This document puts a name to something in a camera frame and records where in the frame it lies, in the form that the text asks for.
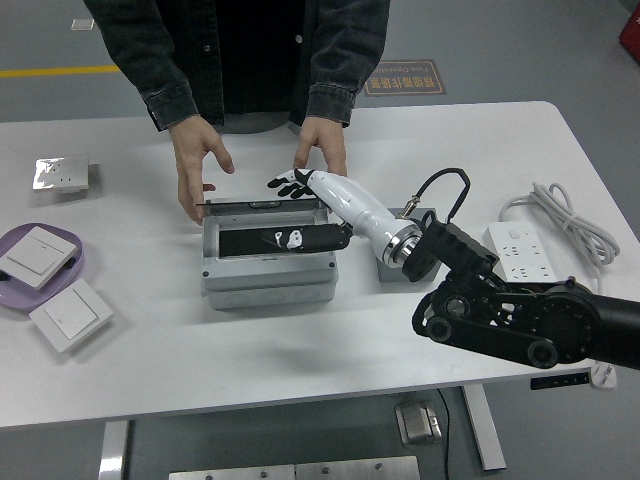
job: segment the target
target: table leg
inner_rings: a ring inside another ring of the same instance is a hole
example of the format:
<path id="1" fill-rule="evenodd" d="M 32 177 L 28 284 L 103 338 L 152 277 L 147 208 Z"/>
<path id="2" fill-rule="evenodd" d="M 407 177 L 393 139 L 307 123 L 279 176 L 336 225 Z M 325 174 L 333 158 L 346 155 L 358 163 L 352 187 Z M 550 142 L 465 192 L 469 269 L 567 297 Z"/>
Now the table leg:
<path id="1" fill-rule="evenodd" d="M 507 468 L 491 410 L 481 383 L 462 387 L 484 470 Z"/>
<path id="2" fill-rule="evenodd" d="M 107 422 L 102 441 L 102 460 L 98 480 L 122 480 L 129 436 L 129 422 Z"/>

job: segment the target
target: white table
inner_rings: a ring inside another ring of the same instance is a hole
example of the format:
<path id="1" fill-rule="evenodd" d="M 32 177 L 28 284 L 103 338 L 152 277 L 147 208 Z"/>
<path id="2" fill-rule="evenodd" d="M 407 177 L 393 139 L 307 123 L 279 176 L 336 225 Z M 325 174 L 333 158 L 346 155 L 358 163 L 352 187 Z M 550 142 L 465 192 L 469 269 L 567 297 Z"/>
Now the white table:
<path id="1" fill-rule="evenodd" d="M 345 131 L 349 174 L 389 207 L 404 206 L 437 170 L 472 181 L 455 218 L 481 239 L 502 204 L 559 182 L 579 212 L 620 243 L 605 294 L 640 300 L 640 245 L 555 107 L 542 102 L 360 109 Z M 219 196 L 268 196 L 288 170 L 286 128 L 228 135 L 236 173 L 210 159 Z M 89 154 L 86 198 L 31 191 L 38 158 Z M 201 231 L 176 201 L 173 149 L 146 118 L 0 124 L 0 233 L 43 222 L 82 239 L 80 276 L 115 312 L 86 344 L 58 354 L 24 312 L 0 307 L 0 428 L 130 419 L 477 384 L 585 371 L 591 361 L 541 371 L 438 345 L 411 315 L 432 284 L 381 285 L 368 243 L 338 252 L 328 303 L 221 313 L 200 296 Z M 319 152 L 311 167 L 322 168 Z M 423 196 L 444 216 L 460 189 L 445 177 Z M 526 208 L 512 219 L 538 222 Z M 595 289 L 577 254 L 538 222 L 560 276 Z M 437 281 L 444 276 L 441 269 Z"/>

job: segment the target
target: gray junction box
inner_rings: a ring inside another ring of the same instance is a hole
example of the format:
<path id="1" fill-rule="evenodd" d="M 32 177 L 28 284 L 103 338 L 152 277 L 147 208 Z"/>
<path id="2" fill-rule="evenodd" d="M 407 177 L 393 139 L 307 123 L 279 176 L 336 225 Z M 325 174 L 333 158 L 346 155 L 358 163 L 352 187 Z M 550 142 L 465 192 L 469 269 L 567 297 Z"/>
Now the gray junction box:
<path id="1" fill-rule="evenodd" d="M 335 252 L 285 252 L 260 237 L 265 228 L 326 223 L 327 208 L 315 198 L 207 202 L 202 295 L 216 310 L 331 300 Z"/>

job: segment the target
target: yellow floor line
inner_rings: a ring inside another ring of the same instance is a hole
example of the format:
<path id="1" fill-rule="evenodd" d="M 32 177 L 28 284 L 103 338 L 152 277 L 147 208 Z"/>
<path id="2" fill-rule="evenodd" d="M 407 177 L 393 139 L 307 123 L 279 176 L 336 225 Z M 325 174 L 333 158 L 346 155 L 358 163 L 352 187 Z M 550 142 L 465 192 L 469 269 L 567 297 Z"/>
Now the yellow floor line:
<path id="1" fill-rule="evenodd" d="M 115 65 L 89 67 L 30 68 L 27 70 L 0 70 L 0 78 L 40 77 L 46 75 L 83 75 L 87 73 L 114 73 L 120 69 Z"/>

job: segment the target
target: black denim jacket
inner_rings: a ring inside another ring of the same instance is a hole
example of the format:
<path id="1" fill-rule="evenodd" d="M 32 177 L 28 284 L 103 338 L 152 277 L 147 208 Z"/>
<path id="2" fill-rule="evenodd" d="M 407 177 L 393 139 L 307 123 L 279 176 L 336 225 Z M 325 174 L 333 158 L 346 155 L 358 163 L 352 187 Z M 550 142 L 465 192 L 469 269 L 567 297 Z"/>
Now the black denim jacket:
<path id="1" fill-rule="evenodd" d="M 224 123 L 214 0 L 84 2 L 159 130 L 198 113 L 214 125 Z M 382 56 L 389 2 L 306 1 L 293 123 L 314 116 L 349 124 L 355 97 Z"/>

